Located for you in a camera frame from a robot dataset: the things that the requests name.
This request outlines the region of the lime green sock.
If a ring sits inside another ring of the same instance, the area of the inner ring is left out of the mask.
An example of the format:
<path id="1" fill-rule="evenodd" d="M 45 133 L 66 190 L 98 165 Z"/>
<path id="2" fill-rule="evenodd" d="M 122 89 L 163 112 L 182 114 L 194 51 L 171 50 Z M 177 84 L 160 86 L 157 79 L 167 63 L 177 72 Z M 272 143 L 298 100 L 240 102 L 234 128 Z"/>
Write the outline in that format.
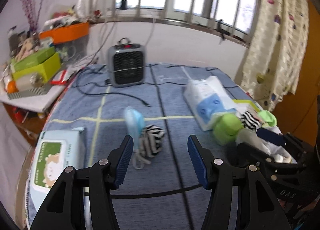
<path id="1" fill-rule="evenodd" d="M 263 111 L 259 112 L 258 116 L 261 119 L 261 124 L 263 127 L 276 127 L 277 126 L 276 117 L 268 110 L 263 110 Z"/>

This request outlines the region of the black white striped sock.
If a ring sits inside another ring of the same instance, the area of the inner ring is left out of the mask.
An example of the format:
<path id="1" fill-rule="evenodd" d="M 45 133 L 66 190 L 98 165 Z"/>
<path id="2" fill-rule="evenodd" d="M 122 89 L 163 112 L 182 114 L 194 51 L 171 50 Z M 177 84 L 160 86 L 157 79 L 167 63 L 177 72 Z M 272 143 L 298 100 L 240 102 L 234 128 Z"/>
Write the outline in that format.
<path id="1" fill-rule="evenodd" d="M 241 115 L 240 121 L 245 129 L 249 129 L 254 132 L 257 132 L 257 130 L 262 127 L 261 120 L 249 111 L 245 111 Z"/>

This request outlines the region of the lime green round container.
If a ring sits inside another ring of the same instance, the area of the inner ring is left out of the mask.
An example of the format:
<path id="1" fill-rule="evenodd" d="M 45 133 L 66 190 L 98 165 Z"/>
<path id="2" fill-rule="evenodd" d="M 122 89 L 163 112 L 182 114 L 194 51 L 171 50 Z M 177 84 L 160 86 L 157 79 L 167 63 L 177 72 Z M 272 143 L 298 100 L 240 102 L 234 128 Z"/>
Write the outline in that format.
<path id="1" fill-rule="evenodd" d="M 240 119 L 232 113 L 226 113 L 219 118 L 213 128 L 213 136 L 219 145 L 226 145 L 236 140 L 238 132 L 243 129 Z"/>

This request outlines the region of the green rimmed white tray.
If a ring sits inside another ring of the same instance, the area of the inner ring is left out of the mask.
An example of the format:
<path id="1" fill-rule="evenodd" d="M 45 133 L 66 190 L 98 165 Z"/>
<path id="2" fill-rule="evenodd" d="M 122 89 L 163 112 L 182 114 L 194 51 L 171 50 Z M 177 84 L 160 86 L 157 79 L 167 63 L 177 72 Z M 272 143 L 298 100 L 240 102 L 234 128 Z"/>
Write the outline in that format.
<path id="1" fill-rule="evenodd" d="M 263 109 L 256 101 L 244 100 L 244 99 L 233 99 L 236 104 L 236 110 L 239 113 L 243 113 L 245 111 L 255 111 L 259 113 Z"/>

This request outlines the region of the blue plaid tablecloth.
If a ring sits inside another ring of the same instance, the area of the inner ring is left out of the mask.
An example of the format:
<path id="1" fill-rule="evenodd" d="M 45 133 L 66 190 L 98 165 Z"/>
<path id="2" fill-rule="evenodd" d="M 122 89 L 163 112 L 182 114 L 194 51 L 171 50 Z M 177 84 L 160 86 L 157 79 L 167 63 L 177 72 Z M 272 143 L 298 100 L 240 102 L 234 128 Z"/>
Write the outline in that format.
<path id="1" fill-rule="evenodd" d="M 187 151 L 187 139 L 196 135 L 219 158 L 226 149 L 202 131 L 184 100 L 189 79 L 214 75 L 233 99 L 248 95 L 218 68 L 149 64 L 143 84 L 114 88 L 105 81 L 107 70 L 87 67 L 53 108 L 44 131 L 84 127 L 85 162 L 89 167 L 120 146 L 127 133 L 124 110 L 139 111 L 146 124 L 165 131 L 162 151 L 141 170 L 129 167 L 124 183 L 111 193 L 121 229 L 200 229 L 210 192 L 197 180 Z"/>

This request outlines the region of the wet wipes pack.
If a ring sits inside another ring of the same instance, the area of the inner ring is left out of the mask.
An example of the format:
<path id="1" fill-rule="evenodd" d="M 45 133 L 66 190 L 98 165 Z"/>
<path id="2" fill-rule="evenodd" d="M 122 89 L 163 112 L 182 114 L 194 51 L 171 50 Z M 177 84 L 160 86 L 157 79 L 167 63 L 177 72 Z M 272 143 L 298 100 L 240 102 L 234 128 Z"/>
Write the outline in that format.
<path id="1" fill-rule="evenodd" d="M 31 170 L 34 190 L 47 194 L 66 167 L 84 167 L 85 132 L 84 127 L 41 132 Z"/>

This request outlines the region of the tissue pack blue white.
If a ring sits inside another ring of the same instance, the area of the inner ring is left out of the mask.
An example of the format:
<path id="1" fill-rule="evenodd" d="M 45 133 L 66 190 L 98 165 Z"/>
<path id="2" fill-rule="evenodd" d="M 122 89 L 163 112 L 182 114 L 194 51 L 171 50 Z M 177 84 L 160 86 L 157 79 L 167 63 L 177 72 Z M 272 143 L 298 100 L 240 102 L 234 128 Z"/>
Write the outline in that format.
<path id="1" fill-rule="evenodd" d="M 213 129 L 224 114 L 236 114 L 237 104 L 213 75 L 206 80 L 188 80 L 184 99 L 203 131 Z"/>

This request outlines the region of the heart pattern cream curtain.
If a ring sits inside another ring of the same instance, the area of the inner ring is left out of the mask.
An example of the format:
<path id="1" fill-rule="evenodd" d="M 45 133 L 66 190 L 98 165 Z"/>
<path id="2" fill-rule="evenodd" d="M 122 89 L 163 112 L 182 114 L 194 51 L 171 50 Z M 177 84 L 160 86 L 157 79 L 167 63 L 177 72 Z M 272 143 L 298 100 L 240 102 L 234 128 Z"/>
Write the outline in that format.
<path id="1" fill-rule="evenodd" d="M 308 0 L 260 0 L 241 87 L 265 110 L 296 92 L 308 33 Z"/>

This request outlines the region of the blue face mask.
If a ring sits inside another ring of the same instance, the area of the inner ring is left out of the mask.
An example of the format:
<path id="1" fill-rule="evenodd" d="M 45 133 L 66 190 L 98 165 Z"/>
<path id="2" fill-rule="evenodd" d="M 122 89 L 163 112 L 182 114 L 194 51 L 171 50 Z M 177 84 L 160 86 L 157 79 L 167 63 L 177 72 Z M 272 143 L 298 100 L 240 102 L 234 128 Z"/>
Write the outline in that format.
<path id="1" fill-rule="evenodd" d="M 136 109 L 128 106 L 124 110 L 124 119 L 127 127 L 127 133 L 133 138 L 133 158 L 132 165 L 136 170 L 141 170 L 151 162 L 140 154 L 139 144 L 140 135 L 145 127 L 144 117 Z"/>

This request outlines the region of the white side table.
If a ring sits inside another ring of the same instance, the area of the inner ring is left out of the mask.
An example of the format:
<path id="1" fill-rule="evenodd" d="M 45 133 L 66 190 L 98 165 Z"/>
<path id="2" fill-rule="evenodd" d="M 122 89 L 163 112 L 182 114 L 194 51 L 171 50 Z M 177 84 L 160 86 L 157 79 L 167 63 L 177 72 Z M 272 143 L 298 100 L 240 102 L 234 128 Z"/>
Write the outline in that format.
<path id="1" fill-rule="evenodd" d="M 1 103 L 16 106 L 27 111 L 44 113 L 66 89 L 69 82 L 72 80 L 72 78 L 78 70 L 67 69 L 67 71 L 71 73 L 71 76 L 66 81 L 66 83 L 63 85 L 52 85 L 51 81 L 64 71 L 64 69 L 59 70 L 59 72 L 56 75 L 54 75 L 49 80 L 49 82 L 47 82 L 43 87 L 36 88 L 36 90 L 27 91 L 25 93 L 14 93 L 14 96 L 10 97 L 8 94 L 1 95 Z"/>

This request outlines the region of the grey space heater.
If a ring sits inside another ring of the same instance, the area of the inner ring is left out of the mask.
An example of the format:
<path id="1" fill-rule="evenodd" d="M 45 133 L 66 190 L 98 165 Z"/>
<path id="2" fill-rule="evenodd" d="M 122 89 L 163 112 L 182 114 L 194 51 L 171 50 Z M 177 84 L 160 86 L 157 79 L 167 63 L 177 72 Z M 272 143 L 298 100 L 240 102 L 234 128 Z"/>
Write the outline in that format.
<path id="1" fill-rule="evenodd" d="M 145 46 L 122 38 L 107 51 L 107 67 L 113 87 L 139 85 L 145 78 Z"/>

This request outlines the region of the green gift boxes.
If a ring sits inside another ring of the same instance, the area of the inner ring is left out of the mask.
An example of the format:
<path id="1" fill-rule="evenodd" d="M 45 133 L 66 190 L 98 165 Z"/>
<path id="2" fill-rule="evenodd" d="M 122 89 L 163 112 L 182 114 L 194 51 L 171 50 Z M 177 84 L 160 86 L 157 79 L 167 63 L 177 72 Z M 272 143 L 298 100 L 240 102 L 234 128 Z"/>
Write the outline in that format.
<path id="1" fill-rule="evenodd" d="M 37 73 L 41 75 L 44 82 L 48 82 L 61 68 L 59 53 L 54 47 L 48 47 L 30 54 L 21 61 L 12 59 L 11 71 L 14 80 L 24 75 Z"/>

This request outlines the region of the orange storage bin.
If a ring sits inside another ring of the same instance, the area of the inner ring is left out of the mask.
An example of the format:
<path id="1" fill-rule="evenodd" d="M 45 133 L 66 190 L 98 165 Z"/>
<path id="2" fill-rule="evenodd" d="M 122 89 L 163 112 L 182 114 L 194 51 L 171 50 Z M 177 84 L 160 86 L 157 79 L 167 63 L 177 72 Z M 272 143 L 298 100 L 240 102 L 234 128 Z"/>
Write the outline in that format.
<path id="1" fill-rule="evenodd" d="M 40 39 L 52 38 L 53 44 L 77 40 L 89 34 L 89 23 L 83 22 L 70 26 L 55 28 L 39 34 Z"/>

